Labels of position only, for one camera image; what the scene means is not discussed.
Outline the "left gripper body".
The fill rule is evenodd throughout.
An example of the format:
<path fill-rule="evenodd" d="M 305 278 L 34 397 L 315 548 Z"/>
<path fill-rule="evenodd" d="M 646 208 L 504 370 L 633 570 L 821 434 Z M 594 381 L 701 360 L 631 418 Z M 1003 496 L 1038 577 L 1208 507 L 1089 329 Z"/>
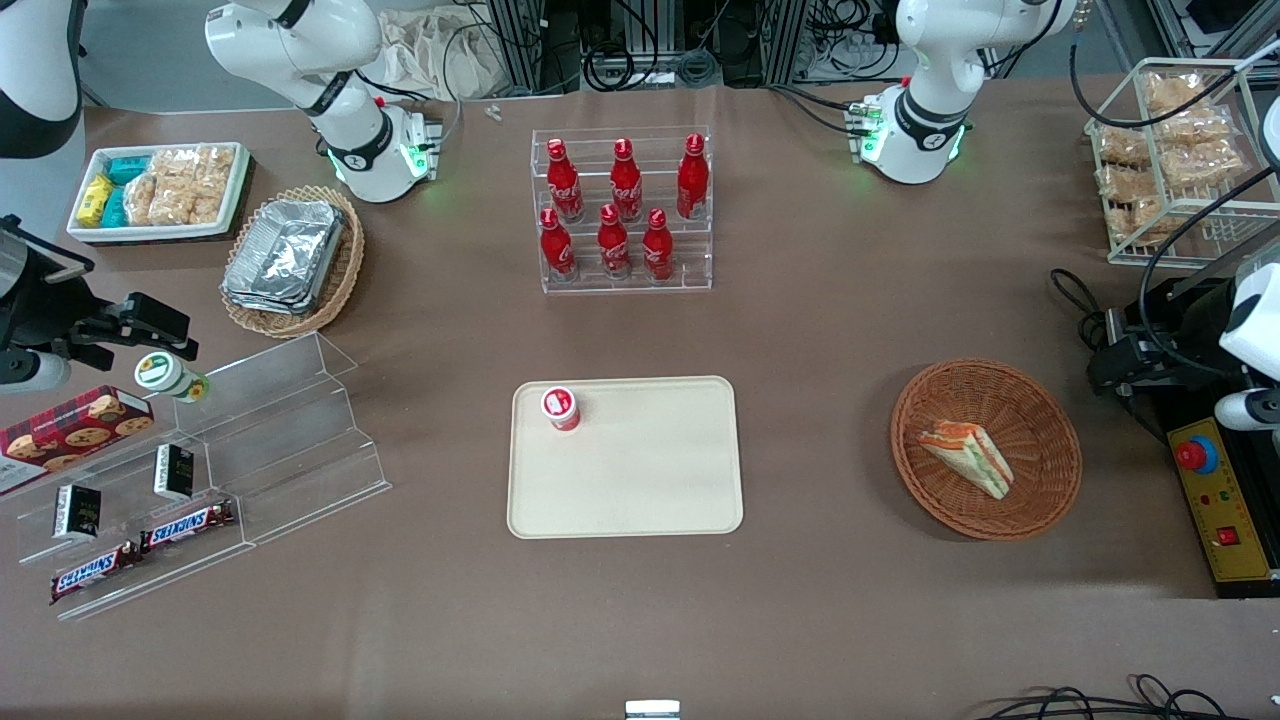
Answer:
<path fill-rule="evenodd" d="M 1220 345 L 1234 307 L 1235 282 L 1211 278 L 1171 297 L 1176 279 L 1160 282 L 1140 297 L 1158 340 L 1164 374 L 1178 386 L 1199 388 L 1239 373 L 1242 363 Z"/>

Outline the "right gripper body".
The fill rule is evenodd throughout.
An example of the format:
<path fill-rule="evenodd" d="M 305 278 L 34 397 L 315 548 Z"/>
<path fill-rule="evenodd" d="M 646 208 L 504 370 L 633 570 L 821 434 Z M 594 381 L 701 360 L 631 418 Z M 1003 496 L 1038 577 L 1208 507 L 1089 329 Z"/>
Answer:
<path fill-rule="evenodd" d="M 6 215 L 3 229 L 3 351 L 122 342 L 120 327 L 86 277 L 95 261 L 42 240 Z"/>

